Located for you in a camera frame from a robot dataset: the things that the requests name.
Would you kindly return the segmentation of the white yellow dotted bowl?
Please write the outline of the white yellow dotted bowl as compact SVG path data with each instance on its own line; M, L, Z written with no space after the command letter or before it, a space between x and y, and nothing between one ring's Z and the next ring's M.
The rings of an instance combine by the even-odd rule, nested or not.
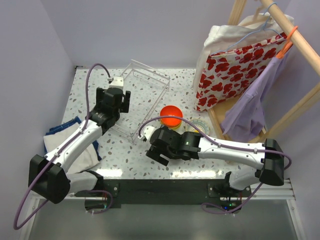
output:
M210 134L210 126L206 121L202 119L191 119L190 122L192 125L196 126L204 134L206 135ZM198 133L198 131L188 123L185 124L185 131Z

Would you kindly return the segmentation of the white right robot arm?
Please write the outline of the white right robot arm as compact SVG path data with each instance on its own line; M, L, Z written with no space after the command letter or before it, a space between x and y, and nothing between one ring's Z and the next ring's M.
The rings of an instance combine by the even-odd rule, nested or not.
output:
M138 137L150 143L146 156L164 166L170 160L199 159L242 164L242 169L226 173L225 182L220 187L230 197L256 183L269 186L284 184L287 156L274 139L266 139L263 143L244 143L210 137L200 130L180 134L165 125L159 128L151 126L155 120L141 124Z

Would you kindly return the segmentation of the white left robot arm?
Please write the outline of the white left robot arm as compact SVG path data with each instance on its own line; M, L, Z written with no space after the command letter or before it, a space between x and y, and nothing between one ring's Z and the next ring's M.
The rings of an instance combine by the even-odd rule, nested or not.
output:
M94 141L103 136L128 113L130 91L110 87L97 88L96 105L88 119L54 150L45 156L35 155L29 164L28 188L54 204L60 203L68 194L87 191L99 196L104 190L102 176L89 170L69 173L75 160Z

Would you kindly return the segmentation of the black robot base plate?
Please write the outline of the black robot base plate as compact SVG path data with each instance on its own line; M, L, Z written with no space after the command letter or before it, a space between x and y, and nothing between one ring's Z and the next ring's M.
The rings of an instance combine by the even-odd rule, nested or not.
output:
M86 210L102 208L120 209L123 205L194 205L214 204L231 210L249 197L251 188L223 190L223 179L105 179L95 190L109 192L80 191L77 198L84 198Z

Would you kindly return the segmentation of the yellow orange bowl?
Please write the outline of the yellow orange bowl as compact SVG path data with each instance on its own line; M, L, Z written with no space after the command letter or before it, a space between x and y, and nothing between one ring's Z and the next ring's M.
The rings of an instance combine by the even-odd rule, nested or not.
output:
M168 127L168 128L170 128L170 129L172 129L172 130L176 130L176 129L178 129L180 126L181 126L181 124L182 124L182 122L181 121L175 121L175 122L164 122L164 121L160 121L161 122L161 124L162 125L164 125L164 126L166 126L166 127Z

